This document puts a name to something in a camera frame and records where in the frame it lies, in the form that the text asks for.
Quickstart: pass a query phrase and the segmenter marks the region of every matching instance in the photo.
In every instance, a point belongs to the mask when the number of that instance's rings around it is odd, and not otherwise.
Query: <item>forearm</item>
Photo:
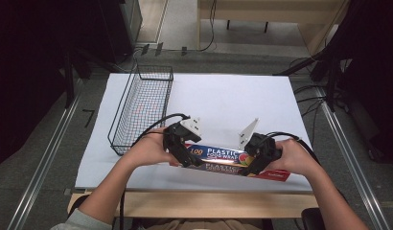
[[[98,188],[79,207],[81,212],[102,222],[112,223],[122,192],[136,168],[127,162],[130,161],[121,158],[116,163]]]
[[[367,229],[320,166],[316,166],[314,173],[307,175],[307,179],[312,186],[326,229]]]

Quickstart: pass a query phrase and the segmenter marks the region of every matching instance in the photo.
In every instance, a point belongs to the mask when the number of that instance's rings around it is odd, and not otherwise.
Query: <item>wire basket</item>
[[[144,130],[166,115],[172,84],[171,66],[137,65],[131,71],[107,135],[118,155],[125,154]]]

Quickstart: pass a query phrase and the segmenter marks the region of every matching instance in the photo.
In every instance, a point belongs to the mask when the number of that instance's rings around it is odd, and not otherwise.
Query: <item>white paper sheet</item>
[[[119,156],[107,141],[124,91],[126,74],[111,74],[98,118],[79,168],[76,187],[94,188]],[[255,118],[256,132],[284,131],[309,138],[287,77],[174,74],[167,115],[184,113],[200,118],[199,144],[236,149],[238,134]],[[179,121],[170,119],[166,125]],[[137,169],[130,189],[220,191],[311,191],[305,177],[292,174],[286,182],[202,172],[166,164]]]

